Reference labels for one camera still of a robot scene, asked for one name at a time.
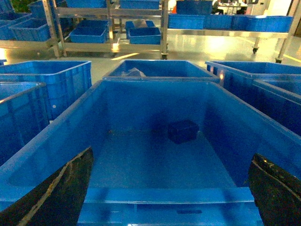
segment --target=blue plastic bin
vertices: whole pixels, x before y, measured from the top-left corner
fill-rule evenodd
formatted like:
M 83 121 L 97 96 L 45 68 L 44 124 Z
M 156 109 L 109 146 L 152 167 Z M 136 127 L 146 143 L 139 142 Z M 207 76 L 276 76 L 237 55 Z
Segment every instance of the blue plastic bin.
M 107 20 L 82 20 L 77 27 L 91 27 L 91 28 L 101 28 L 108 29 Z
M 233 15 L 231 29 L 234 31 L 245 31 L 249 23 L 248 17 L 252 16 Z
M 204 28 L 215 30 L 229 30 L 233 16 L 229 15 L 207 15 L 205 16 Z
M 161 31 L 157 27 L 130 29 L 128 38 L 130 44 L 160 45 Z
M 255 80 L 258 109 L 301 136 L 301 80 Z
M 106 0 L 66 0 L 71 8 L 106 8 Z
M 253 85 L 254 80 L 301 81 L 301 67 L 296 66 L 235 61 L 215 61 L 206 62 L 206 64 L 208 71 L 221 78 L 220 84 L 225 89 L 259 110 L 262 104 L 260 99 L 256 98 L 258 89 Z M 278 120 L 274 117 L 273 111 L 265 111 L 265 113 Z
M 205 16 L 194 15 L 168 15 L 168 27 L 174 29 L 198 29 L 204 28 Z
M 120 8 L 159 9 L 160 0 L 120 0 Z
M 210 15 L 212 12 L 213 1 L 176 1 L 177 14 L 182 15 Z
M 70 33 L 72 42 L 105 43 L 108 40 L 107 28 L 77 27 Z
M 1 0 L 0 1 L 0 13 L 13 11 L 14 8 L 10 0 Z
M 292 16 L 248 17 L 246 30 L 252 32 L 288 32 L 292 21 Z
M 39 82 L 0 82 L 0 166 L 48 124 L 47 89 Z
M 32 16 L 34 18 L 36 18 L 36 19 L 45 19 L 46 18 L 45 10 L 44 10 L 42 1 L 36 1 L 36 2 L 33 2 L 33 3 L 29 4 L 28 8 L 31 11 Z M 52 15 L 54 17 L 55 11 L 54 11 L 53 7 L 51 8 L 51 12 L 52 12 Z
M 44 20 L 30 19 L 9 27 L 18 41 L 47 41 L 50 31 Z
M 155 24 L 152 20 L 146 20 L 145 22 L 148 27 L 155 27 Z M 129 32 L 131 28 L 135 28 L 133 21 L 126 21 L 125 29 L 127 32 L 127 39 L 129 39 Z
M 145 77 L 124 76 L 136 68 Z M 124 60 L 103 80 L 172 80 L 172 81 L 212 81 L 219 83 L 219 78 L 205 69 L 184 60 Z
M 200 132 L 177 145 L 167 127 L 181 120 Z M 81 226 L 258 226 L 245 183 L 253 154 L 301 178 L 300 137 L 217 84 L 99 81 L 1 166 L 0 207 L 88 146 L 95 161 Z
M 0 67 L 0 81 L 40 81 L 47 84 L 54 120 L 91 87 L 90 61 L 28 61 Z
M 6 59 L 0 60 L 0 66 L 4 65 L 4 62 L 7 62 L 7 60 Z
M 0 13 L 0 40 L 13 39 L 15 36 L 9 27 L 30 18 L 28 13 Z

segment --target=shelf leg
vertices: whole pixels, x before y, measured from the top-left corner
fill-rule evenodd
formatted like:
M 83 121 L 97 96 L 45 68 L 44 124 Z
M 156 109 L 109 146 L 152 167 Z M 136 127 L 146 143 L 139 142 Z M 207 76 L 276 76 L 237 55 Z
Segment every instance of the shelf leg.
M 260 38 L 256 38 L 255 44 L 253 46 L 253 53 L 256 54 L 257 50 L 259 49 L 258 44 L 259 44 Z
M 55 31 L 55 22 L 54 22 L 54 19 L 52 17 L 49 0 L 43 0 L 42 2 L 43 2 L 44 10 L 45 10 L 47 24 L 48 24 L 49 31 L 50 31 L 50 37 L 51 37 L 52 42 L 53 42 L 53 51 L 55 53 L 55 56 L 57 58 L 60 58 L 60 48 L 58 46 L 58 40 L 57 40 L 56 31 Z
M 162 2 L 161 18 L 161 59 L 167 59 L 168 0 Z

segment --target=crate rim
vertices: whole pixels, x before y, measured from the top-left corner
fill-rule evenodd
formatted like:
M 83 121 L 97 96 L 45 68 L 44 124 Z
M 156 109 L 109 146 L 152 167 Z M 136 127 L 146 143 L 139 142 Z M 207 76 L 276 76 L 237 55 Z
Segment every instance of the crate rim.
M 0 85 L 1 84 L 36 84 L 36 86 L 32 87 L 30 89 L 27 89 L 25 91 L 19 92 L 17 94 L 11 95 L 11 96 L 9 96 L 7 98 L 1 99 L 0 100 L 0 105 L 3 104 L 3 103 L 6 103 L 7 101 L 10 101 L 10 100 L 12 100 L 12 99 L 14 99 L 16 97 L 22 96 L 25 93 L 30 93 L 30 92 L 32 92 L 35 89 L 39 89 L 41 87 L 45 87 L 46 86 L 46 83 L 44 83 L 44 82 L 38 82 L 38 81 L 0 81 Z
M 277 73 L 250 73 L 250 72 L 245 72 L 230 66 L 222 65 L 220 63 L 227 63 L 227 62 L 237 62 L 237 63 L 247 63 L 249 61 L 205 61 L 205 64 L 208 66 L 214 66 L 214 67 L 219 67 L 223 69 L 229 69 L 230 71 L 236 71 L 240 76 L 248 78 L 248 79 L 259 79 L 261 75 L 275 75 Z M 272 63 L 272 62 L 266 62 L 266 61 L 251 61 L 250 63 L 266 63 L 266 64 L 273 64 L 273 65 L 279 65 L 277 63 Z M 291 77 L 294 77 L 295 79 L 301 79 L 301 74 L 282 74 L 282 75 L 289 75 Z
M 78 60 L 70 60 L 72 62 L 79 62 L 80 64 L 79 65 L 76 65 L 76 66 L 73 66 L 73 67 L 70 67 L 68 69 L 65 69 L 65 70 L 62 70 L 62 71 L 59 71 L 59 72 L 56 72 L 56 73 L 49 73 L 49 74 L 41 74 L 41 73 L 32 73 L 32 74 L 26 74 L 26 75 L 34 75 L 34 76 L 39 76 L 39 75 L 42 75 L 42 76 L 51 76 L 51 75 L 56 75 L 56 74 L 61 74 L 65 71 L 69 71 L 69 70 L 72 70 L 74 68 L 77 68 L 79 66 L 83 66 L 83 65 L 87 65 L 87 64 L 91 64 L 92 61 L 78 61 Z M 11 64 L 11 65 L 20 65 L 20 64 L 25 64 L 25 63 L 30 63 L 30 62 L 55 62 L 55 63 L 62 63 L 62 62 L 65 62 L 65 61 L 62 61 L 62 60 L 31 60 L 31 61 L 24 61 L 24 62 L 20 62 L 20 63 L 16 63 L 16 64 Z M 21 75 L 25 75 L 24 73 L 1 73 L 0 72 L 0 76 L 1 75 L 17 75 L 17 76 L 21 76 Z
M 264 89 L 268 92 L 272 92 L 276 95 L 282 95 L 285 98 L 291 99 L 294 102 L 298 103 L 301 105 L 301 95 L 290 92 L 286 89 L 280 88 L 278 86 L 274 86 L 272 84 L 269 84 L 269 81 L 286 81 L 286 80 L 260 80 L 260 79 L 256 79 L 254 80 L 253 86 L 259 87 L 261 89 Z
M 107 72 L 104 76 L 103 76 L 103 80 L 114 80 L 113 76 L 109 76 L 109 74 L 111 74 L 113 71 L 115 71 L 121 64 L 127 62 L 127 61 L 144 61 L 144 62 L 149 62 L 149 61 L 158 61 L 158 62 L 162 62 L 162 60 L 134 60 L 134 59 L 127 59 L 127 60 L 121 60 L 120 63 L 116 66 L 113 67 L 112 70 L 110 70 L 109 72 Z M 209 72 L 207 71 L 205 68 L 195 64 L 195 63 L 192 63 L 188 60 L 167 60 L 167 61 L 177 61 L 177 62 L 185 62 L 185 63 L 188 63 L 190 65 L 193 65 L 195 66 L 196 68 L 198 68 L 199 70 L 203 71 L 203 72 L 206 72 L 206 73 L 209 73 L 213 79 L 220 79 L 218 76 L 216 76 L 215 74 L 213 74 L 212 72 Z M 156 79 L 159 79 L 160 80 L 166 80 L 166 81 L 170 81 L 171 79 L 173 79 L 172 77 L 152 77 L 153 80 L 156 80 Z M 179 80 L 181 79 L 184 79 L 185 81 L 188 81 L 190 80 L 188 77 L 177 77 Z M 142 77 L 136 77 L 134 78 L 135 80 L 144 80 L 144 78 Z M 195 79 L 197 79 L 197 77 L 191 77 L 191 81 L 194 81 Z

